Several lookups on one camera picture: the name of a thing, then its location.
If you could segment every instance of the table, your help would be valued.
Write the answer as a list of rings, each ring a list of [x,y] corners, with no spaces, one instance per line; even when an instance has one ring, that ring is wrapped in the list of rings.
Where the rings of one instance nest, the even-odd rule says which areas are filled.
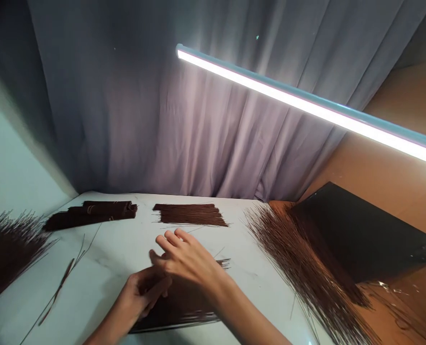
[[[0,344],[81,345],[101,322],[129,274],[150,266],[149,250],[162,250],[155,238],[176,225],[159,223],[154,204],[214,203],[230,227],[183,227],[191,231],[216,259],[230,258],[228,273],[256,307],[294,344],[317,343],[293,290],[281,279],[250,235],[244,211],[257,200],[176,195],[84,193],[59,210],[80,206],[84,200],[130,200],[138,205],[135,219],[106,222],[57,231],[57,243],[48,255],[19,277],[0,295]],[[66,280],[51,312],[41,326],[35,324],[57,290],[81,244],[88,248]],[[332,344],[312,318],[321,344]],[[122,344],[238,344],[222,322],[178,330],[127,336]]]

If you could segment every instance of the wrist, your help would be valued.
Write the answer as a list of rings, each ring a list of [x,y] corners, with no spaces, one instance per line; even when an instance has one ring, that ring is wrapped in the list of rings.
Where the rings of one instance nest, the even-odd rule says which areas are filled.
[[[207,299],[215,306],[221,306],[225,297],[229,296],[237,288],[235,281],[222,268],[211,275],[208,281],[201,284],[201,288]]]
[[[111,320],[105,318],[98,328],[85,342],[86,345],[116,345],[125,334],[121,334],[112,324]]]

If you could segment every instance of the white wall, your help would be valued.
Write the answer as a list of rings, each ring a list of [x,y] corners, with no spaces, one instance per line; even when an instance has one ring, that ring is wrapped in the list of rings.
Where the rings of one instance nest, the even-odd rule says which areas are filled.
[[[48,214],[77,193],[24,125],[0,82],[0,213]]]

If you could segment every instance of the led light bar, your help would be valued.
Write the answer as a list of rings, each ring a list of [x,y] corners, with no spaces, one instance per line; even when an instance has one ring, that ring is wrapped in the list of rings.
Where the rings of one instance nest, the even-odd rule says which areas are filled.
[[[178,44],[178,58],[426,161],[426,136]]]

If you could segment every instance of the curtain fold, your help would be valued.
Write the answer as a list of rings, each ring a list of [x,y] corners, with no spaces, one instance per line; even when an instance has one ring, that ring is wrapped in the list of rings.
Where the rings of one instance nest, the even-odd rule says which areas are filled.
[[[77,191],[297,200],[344,131],[196,66],[182,43],[362,110],[426,0],[28,1]]]

